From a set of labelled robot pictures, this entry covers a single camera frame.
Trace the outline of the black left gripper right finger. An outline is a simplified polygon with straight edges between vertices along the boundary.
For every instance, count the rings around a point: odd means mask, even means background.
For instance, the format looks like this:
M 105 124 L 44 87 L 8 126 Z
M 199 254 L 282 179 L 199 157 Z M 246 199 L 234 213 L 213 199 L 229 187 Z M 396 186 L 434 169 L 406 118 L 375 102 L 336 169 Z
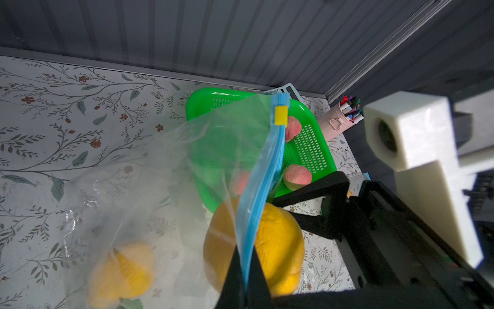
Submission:
M 253 250 L 252 253 L 248 285 L 246 286 L 246 308 L 275 309 L 256 250 Z

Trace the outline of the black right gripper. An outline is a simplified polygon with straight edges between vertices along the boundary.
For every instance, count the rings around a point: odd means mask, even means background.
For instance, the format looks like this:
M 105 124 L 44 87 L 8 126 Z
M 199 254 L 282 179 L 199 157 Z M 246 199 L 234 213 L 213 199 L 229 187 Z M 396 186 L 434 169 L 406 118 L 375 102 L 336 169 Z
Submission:
M 365 181 L 347 197 L 341 171 L 275 198 L 286 207 L 315 198 L 322 212 L 290 212 L 300 228 L 334 240 L 355 288 L 279 297 L 279 308 L 492 308 L 493 287 L 395 194 Z

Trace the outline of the yellow peach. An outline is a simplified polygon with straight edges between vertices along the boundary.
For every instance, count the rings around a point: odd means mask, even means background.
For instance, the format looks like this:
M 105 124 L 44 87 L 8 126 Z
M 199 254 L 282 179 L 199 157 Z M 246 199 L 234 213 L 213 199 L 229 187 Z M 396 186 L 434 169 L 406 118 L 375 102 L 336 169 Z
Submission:
M 114 247 L 103 255 L 87 279 L 87 303 L 93 308 L 109 308 L 121 299 L 147 292 L 156 277 L 153 247 L 133 242 Z
M 220 204 L 213 213 L 203 244 L 205 275 L 221 292 L 236 246 L 234 221 L 239 199 Z M 305 249 L 299 224 L 290 212 L 266 203 L 255 239 L 271 296 L 293 294 L 301 280 Z

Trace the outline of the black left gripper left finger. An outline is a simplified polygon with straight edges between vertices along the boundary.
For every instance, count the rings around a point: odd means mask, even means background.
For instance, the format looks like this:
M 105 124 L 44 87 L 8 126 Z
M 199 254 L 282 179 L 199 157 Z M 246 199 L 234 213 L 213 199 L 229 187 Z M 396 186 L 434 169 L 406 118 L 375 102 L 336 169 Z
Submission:
M 246 296 L 243 273 L 237 247 L 234 249 L 232 260 L 226 275 L 220 297 L 215 309 L 244 309 Z

